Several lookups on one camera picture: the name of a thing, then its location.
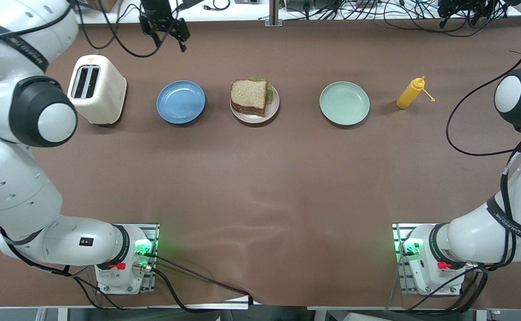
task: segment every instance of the mustard bottle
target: mustard bottle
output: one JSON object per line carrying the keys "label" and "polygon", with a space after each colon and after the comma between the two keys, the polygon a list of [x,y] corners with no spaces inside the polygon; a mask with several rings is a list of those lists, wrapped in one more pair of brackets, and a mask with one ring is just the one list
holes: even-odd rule
{"label": "mustard bottle", "polygon": [[405,109],[409,107],[411,102],[421,93],[422,91],[425,91],[425,93],[431,97],[431,101],[434,102],[435,99],[425,90],[425,77],[416,78],[409,83],[409,86],[405,89],[403,94],[399,97],[396,104],[397,107],[401,109]]}

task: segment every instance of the blue plate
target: blue plate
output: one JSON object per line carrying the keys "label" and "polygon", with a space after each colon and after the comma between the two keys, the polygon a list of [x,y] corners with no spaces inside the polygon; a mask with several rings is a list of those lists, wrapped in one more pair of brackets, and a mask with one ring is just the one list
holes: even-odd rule
{"label": "blue plate", "polygon": [[205,93],[195,82],[176,81],[162,89],[156,105],[157,112],[167,122],[185,124],[205,108]]}

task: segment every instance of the brown tabletop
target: brown tabletop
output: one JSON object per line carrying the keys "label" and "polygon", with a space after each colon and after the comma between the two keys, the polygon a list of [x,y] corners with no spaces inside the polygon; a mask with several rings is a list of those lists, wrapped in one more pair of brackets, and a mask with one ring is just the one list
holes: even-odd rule
{"label": "brown tabletop", "polygon": [[[114,43],[102,54],[128,80],[122,121],[97,128],[79,117],[68,144],[34,153],[63,195],[63,214],[161,223],[161,254],[260,303],[382,307],[397,264],[391,224],[448,222],[499,187],[506,156],[462,155],[447,144],[444,128],[463,95],[519,59],[509,52],[520,51],[519,25],[495,21],[473,37],[451,38],[388,29],[381,21],[286,22],[276,29],[191,23],[187,52],[168,39],[148,59]],[[110,37],[104,28],[89,30],[98,45]],[[120,38],[136,52],[153,49],[139,26],[120,26]],[[80,35],[48,75],[67,88],[77,59],[91,53]],[[230,110],[230,81],[253,75],[267,77],[281,98],[266,126],[245,126]],[[395,99],[421,76],[436,102],[420,95],[399,110]],[[172,126],[159,118],[155,99],[183,79],[203,88],[207,105],[189,126]],[[369,95],[369,116],[358,126],[339,128],[320,112],[320,93],[336,81],[357,83]],[[494,89],[467,100],[451,126],[453,140],[468,151],[512,148],[521,138],[495,112]],[[166,272],[187,303],[238,296]],[[397,292],[393,306],[417,300]],[[117,301],[173,303],[163,283],[153,294]],[[73,280],[0,252],[0,305],[87,301]],[[521,309],[521,263],[492,274],[476,307]]]}

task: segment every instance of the green plate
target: green plate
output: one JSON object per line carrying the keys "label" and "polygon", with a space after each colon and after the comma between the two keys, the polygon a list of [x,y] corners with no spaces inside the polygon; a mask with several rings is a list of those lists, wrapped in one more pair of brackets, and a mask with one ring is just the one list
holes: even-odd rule
{"label": "green plate", "polygon": [[360,86],[338,81],[329,84],[320,94],[320,109],[331,122],[353,125],[366,118],[369,98]]}

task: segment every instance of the white toaster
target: white toaster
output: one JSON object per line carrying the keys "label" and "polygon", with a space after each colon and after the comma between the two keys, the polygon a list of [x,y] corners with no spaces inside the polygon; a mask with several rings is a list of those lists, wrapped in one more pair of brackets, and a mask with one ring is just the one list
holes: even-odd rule
{"label": "white toaster", "polygon": [[126,84],[108,58],[87,55],[76,62],[68,98],[76,111],[92,124],[110,125],[122,116]]}

